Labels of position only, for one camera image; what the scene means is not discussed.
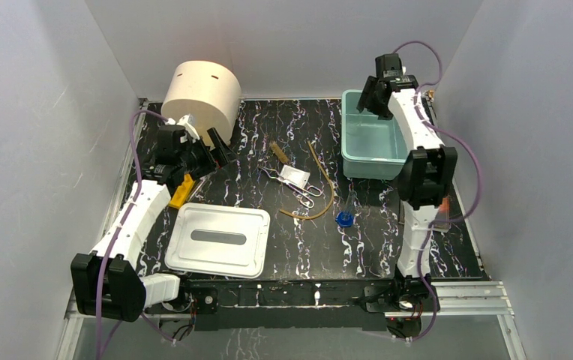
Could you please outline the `yellow test tube rack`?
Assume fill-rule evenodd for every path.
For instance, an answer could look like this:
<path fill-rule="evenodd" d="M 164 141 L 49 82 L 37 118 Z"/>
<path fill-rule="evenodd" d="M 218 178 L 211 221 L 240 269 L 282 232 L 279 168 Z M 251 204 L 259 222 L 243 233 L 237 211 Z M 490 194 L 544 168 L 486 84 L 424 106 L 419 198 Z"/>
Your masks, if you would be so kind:
<path fill-rule="evenodd" d="M 174 209 L 180 209 L 187 201 L 194 190 L 196 181 L 190 174 L 185 174 L 183 182 L 176 188 L 168 206 Z"/>

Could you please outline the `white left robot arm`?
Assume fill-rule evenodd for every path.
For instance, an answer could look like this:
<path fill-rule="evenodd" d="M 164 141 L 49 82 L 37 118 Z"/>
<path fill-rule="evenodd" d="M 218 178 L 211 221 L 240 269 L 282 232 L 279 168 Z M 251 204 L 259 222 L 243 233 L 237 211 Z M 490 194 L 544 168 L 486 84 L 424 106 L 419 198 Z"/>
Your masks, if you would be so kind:
<path fill-rule="evenodd" d="M 153 305 L 186 311 L 193 293 L 175 274 L 137 274 L 140 251 L 159 214 L 186 178 L 201 179 L 236 159 L 215 127 L 207 144 L 190 115 L 166 118 L 157 129 L 153 152 L 145 159 L 132 139 L 136 180 L 130 195 L 102 239 L 70 264 L 77 310 L 84 315 L 133 322 Z"/>

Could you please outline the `metal crucible tongs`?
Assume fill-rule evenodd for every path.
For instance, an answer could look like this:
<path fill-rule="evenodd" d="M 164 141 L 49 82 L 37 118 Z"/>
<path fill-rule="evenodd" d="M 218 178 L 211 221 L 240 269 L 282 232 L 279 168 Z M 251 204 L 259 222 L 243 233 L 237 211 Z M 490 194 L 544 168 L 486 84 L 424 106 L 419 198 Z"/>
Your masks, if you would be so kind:
<path fill-rule="evenodd" d="M 289 188 L 299 203 L 307 209 L 314 207 L 314 197 L 321 197 L 323 191 L 308 182 L 310 173 L 290 165 L 283 165 L 280 169 L 260 166 L 259 170 L 269 179 L 275 180 Z"/>

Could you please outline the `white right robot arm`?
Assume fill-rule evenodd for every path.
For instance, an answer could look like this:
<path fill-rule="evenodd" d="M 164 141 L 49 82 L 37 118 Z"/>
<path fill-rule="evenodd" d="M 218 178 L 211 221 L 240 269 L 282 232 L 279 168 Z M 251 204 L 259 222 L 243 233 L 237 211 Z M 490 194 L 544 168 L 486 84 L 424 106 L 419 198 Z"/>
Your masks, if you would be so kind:
<path fill-rule="evenodd" d="M 380 55 L 375 68 L 375 75 L 364 84 L 357 109 L 383 120 L 394 119 L 409 152 L 395 178 L 405 224 L 394 274 L 396 286 L 391 289 L 392 304 L 408 311 L 434 292 L 428 280 L 427 246 L 439 207 L 452 187 L 458 153 L 430 128 L 420 103 L 419 84 L 405 73 L 400 56 Z"/>

